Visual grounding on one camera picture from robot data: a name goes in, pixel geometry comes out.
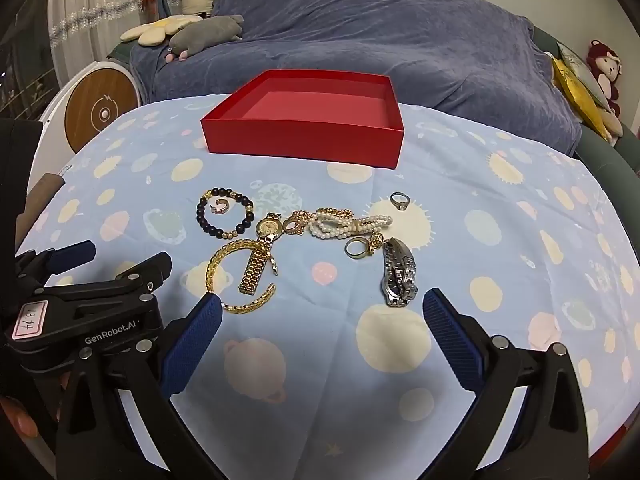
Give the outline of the left hand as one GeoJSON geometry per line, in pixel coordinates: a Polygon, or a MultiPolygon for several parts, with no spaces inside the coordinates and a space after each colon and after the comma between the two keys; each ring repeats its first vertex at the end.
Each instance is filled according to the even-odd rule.
{"type": "Polygon", "coordinates": [[[39,436],[39,430],[26,410],[24,406],[13,399],[1,398],[2,410],[6,413],[6,417],[9,419],[14,430],[21,438],[35,439],[39,436]]]}

